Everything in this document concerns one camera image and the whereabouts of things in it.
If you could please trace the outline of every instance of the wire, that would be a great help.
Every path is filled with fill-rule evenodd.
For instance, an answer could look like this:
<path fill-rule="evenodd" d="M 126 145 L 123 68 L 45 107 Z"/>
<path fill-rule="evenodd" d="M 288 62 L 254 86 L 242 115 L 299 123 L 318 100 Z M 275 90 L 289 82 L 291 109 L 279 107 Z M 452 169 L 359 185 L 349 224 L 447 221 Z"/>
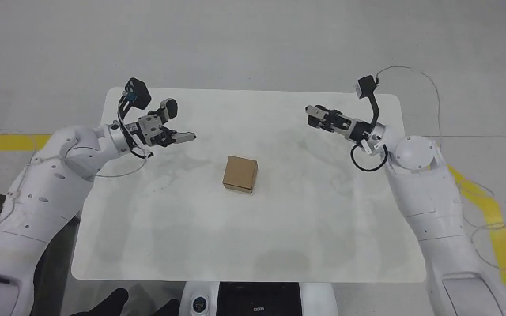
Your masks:
<path fill-rule="evenodd" d="M 119 177 L 124 177 L 125 175 L 132 175 L 133 173 L 141 170 L 145 165 L 146 163 L 148 162 L 148 153 L 146 150 L 144 150 L 143 148 L 141 148 L 142 150 L 142 153 L 144 154 L 144 159 L 142 160 L 142 165 L 141 167 L 138 167 L 137 169 L 133 170 L 133 171 L 130 171 L 130 172 L 127 172 L 127 173 L 123 173 L 121 175 L 95 175 L 96 177 L 100 177 L 100 178 L 119 178 Z"/>
<path fill-rule="evenodd" d="M 414 72 L 418 72 L 419 74 L 425 76 L 427 79 L 429 79 L 430 83 L 432 84 L 434 91 L 436 92 L 437 97 L 437 129 L 439 132 L 439 141 L 440 141 L 440 150 L 443 150 L 443 136 L 441 133 L 441 98 L 440 98 L 440 90 L 437 88 L 436 83 L 434 80 L 426 73 L 423 72 L 423 70 L 417 70 L 410 66 L 389 66 L 387 68 L 383 68 L 376 74 L 376 84 L 380 83 L 380 73 L 382 73 L 385 70 L 394 69 L 394 68 L 403 68 L 408 69 Z"/>
<path fill-rule="evenodd" d="M 389 70 L 389 69 L 393 69 L 393 68 L 403 68 L 403 69 L 408 69 L 408 70 L 412 70 L 414 72 L 418 72 L 420 74 L 422 74 L 423 76 L 425 76 L 427 79 L 430 80 L 432 86 L 434 87 L 434 91 L 436 92 L 436 97 L 437 97 L 437 128 L 438 128 L 438 131 L 439 131 L 439 141 L 440 141 L 440 150 L 442 151 L 443 150 L 443 135 L 441 133 L 441 98 L 440 98 L 440 91 L 439 89 L 437 88 L 437 85 L 436 83 L 434 82 L 434 80 L 426 73 L 424 73 L 422 70 L 417 70 L 413 67 L 410 67 L 410 66 L 389 66 L 389 67 L 386 67 L 386 68 L 383 68 L 381 69 L 380 71 L 378 71 L 378 73 L 376 74 L 376 84 L 379 84 L 380 82 L 380 74 L 385 71 L 385 70 Z M 462 182 L 471 182 L 477 186 L 480 186 L 484 191 L 486 191 L 487 193 L 486 194 L 476 194 L 475 192 L 471 192 L 469 190 L 465 190 L 462 186 Z M 459 188 L 459 191 L 462 193 L 462 192 L 466 192 L 467 194 L 472 194 L 474 196 L 478 196 L 478 197 L 481 197 L 481 198 L 493 198 L 495 196 L 494 192 L 489 189 L 488 187 L 482 185 L 481 183 L 479 182 L 476 182 L 476 181 L 473 181 L 473 180 L 469 180 L 469 179 L 463 179 L 461 181 L 458 181 L 458 182 L 455 182 L 457 187 Z M 466 214 L 464 213 L 464 209 L 462 211 L 462 217 L 463 219 L 471 226 L 474 228 L 474 231 L 471 233 L 471 237 L 470 237 L 470 241 L 471 243 L 473 244 L 473 247 L 474 247 L 474 251 L 476 251 L 476 254 L 478 255 L 478 257 L 487 265 L 495 268 L 495 269 L 498 269 L 500 271 L 506 271 L 506 268 L 501 268 L 500 266 L 498 265 L 494 265 L 492 262 L 486 260 L 485 258 L 483 258 L 483 256 L 480 254 L 480 252 L 478 251 L 478 248 L 476 247 L 476 244 L 474 243 L 474 237 L 476 235 L 476 233 L 478 231 L 482 231 L 482 230 L 486 230 L 486 231 L 498 231 L 498 230 L 501 230 L 501 229 L 505 229 L 506 228 L 506 224 L 504 224 L 504 222 L 497 222 L 497 223 L 491 223 L 491 224 L 485 224 L 485 225 L 476 225 L 476 224 L 473 224 L 470 220 L 467 219 L 466 217 Z"/>
<path fill-rule="evenodd" d="M 119 125 L 122 127 L 121 130 L 125 130 L 129 133 L 128 129 L 125 127 L 125 123 L 123 122 L 123 118 L 121 117 L 121 115 L 119 115 L 119 108 L 121 107 L 121 102 L 118 103 L 118 120 L 119 120 Z M 145 150 L 144 148 L 142 148 L 139 143 L 137 143 L 137 140 L 135 139 L 135 137 L 133 135 L 131 135 L 132 137 L 132 140 L 134 140 L 134 143 L 135 145 L 137 146 L 137 148 L 141 149 L 142 150 L 142 155 L 143 155 L 143 160 L 142 160 L 142 165 L 141 167 L 138 167 L 137 169 L 133 170 L 133 171 L 129 171 L 127 173 L 123 173 L 121 175 L 95 175 L 96 177 L 99 177 L 99 178 L 119 178 L 119 177 L 124 177 L 125 175 L 132 175 L 133 173 L 141 170 L 148 162 L 148 157 L 152 156 L 152 153 Z M 140 156 L 138 155 L 136 152 L 134 152 L 134 150 L 132 149 L 131 152 L 135 155 L 135 156 Z"/>
<path fill-rule="evenodd" d="M 361 167 L 357 164 L 357 162 L 355 161 L 355 156 L 354 156 L 354 152 L 355 152 L 355 149 L 357 149 L 357 147 L 360 147 L 358 144 L 355 144 L 353 146 L 353 148 L 351 148 L 351 151 L 349 152 L 349 156 L 351 157 L 351 161 L 353 162 L 353 164 L 355 165 L 355 167 L 357 167 L 359 170 L 363 171 L 363 172 L 374 172 L 374 171 L 378 171 L 388 160 L 388 149 L 387 149 L 387 146 L 386 145 L 383 145 L 383 150 L 385 151 L 385 157 L 383 158 L 383 161 L 381 162 L 381 164 L 378 165 L 378 167 L 374 167 L 373 169 L 365 169 L 364 167 Z"/>

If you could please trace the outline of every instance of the white tabletop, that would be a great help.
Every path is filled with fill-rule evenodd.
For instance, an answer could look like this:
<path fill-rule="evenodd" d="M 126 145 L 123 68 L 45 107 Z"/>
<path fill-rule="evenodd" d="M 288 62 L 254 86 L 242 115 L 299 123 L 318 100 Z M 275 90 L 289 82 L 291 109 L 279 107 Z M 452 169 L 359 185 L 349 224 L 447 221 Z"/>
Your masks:
<path fill-rule="evenodd" d="M 111 89 L 102 123 L 116 117 Z M 87 280 L 421 282 L 423 257 L 382 171 L 358 171 L 351 144 L 307 125 L 322 104 L 369 120 L 351 93 L 151 88 L 155 110 L 175 98 L 166 124 L 195 141 L 153 148 L 139 172 L 96 179 L 86 200 L 72 274 Z M 377 96 L 379 122 L 404 133 L 398 99 Z M 125 122 L 145 112 L 135 110 Z M 226 190 L 228 155 L 258 161 L 253 194 Z M 365 167 L 379 163 L 357 153 Z M 107 163 L 120 174 L 142 163 Z"/>

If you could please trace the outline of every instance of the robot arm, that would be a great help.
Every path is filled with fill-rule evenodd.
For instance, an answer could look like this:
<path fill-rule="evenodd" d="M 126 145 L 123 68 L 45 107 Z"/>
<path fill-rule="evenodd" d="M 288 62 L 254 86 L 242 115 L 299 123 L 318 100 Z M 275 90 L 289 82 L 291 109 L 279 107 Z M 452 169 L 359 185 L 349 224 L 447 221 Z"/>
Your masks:
<path fill-rule="evenodd" d="M 57 130 L 9 188 L 0 213 L 0 315 L 28 315 L 33 304 L 33 274 L 40 256 L 66 223 L 79 212 L 93 180 L 109 161 L 149 147 L 195 139 L 164 124 L 177 115 L 173 99 L 162 101 L 137 122 L 123 124 L 127 112 L 144 110 L 151 101 L 144 83 L 130 79 L 119 102 L 118 121 L 92 129 Z"/>
<path fill-rule="evenodd" d="M 374 109 L 373 77 L 362 78 L 357 85 L 359 98 L 369 97 Z M 382 155 L 379 167 L 384 165 L 397 206 L 425 259 L 427 291 L 434 313 L 505 315 L 504 287 L 485 273 L 466 236 L 459 189 L 436 142 L 419 136 L 403 137 L 375 119 L 367 123 L 319 105 L 306 107 L 306 113 L 310 126 L 341 134 L 355 143 L 352 160 L 355 148 L 370 156 Z"/>

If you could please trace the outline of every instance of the yellow floor line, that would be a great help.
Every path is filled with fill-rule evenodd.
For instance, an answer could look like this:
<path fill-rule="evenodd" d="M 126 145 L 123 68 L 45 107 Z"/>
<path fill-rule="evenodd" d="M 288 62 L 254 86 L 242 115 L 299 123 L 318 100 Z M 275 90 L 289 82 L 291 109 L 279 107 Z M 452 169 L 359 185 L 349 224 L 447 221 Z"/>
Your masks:
<path fill-rule="evenodd" d="M 452 166 L 448 167 L 455 177 L 455 181 L 462 188 L 460 190 L 461 195 L 483 212 L 485 222 L 487 224 L 503 223 L 504 219 L 500 212 L 499 203 L 497 203 L 493 197 L 489 196 L 479 185 L 466 179 L 466 177 L 456 171 Z M 493 251 L 496 255 L 497 265 L 501 268 L 506 268 L 506 229 L 497 231 L 490 230 L 489 234 Z M 500 278 L 503 284 L 506 284 L 505 270 L 500 271 Z"/>
<path fill-rule="evenodd" d="M 33 141 L 36 142 L 37 150 L 42 149 L 51 135 L 18 135 L 0 134 L 0 151 L 32 151 Z"/>

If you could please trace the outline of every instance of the cardboard box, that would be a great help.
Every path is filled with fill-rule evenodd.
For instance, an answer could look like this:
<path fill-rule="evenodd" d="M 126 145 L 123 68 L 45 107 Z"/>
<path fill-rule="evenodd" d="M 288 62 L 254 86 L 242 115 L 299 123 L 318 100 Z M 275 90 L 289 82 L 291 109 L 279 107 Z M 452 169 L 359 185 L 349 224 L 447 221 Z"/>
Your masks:
<path fill-rule="evenodd" d="M 230 190 L 251 193 L 257 170 L 258 165 L 255 160 L 228 156 L 223 186 Z"/>

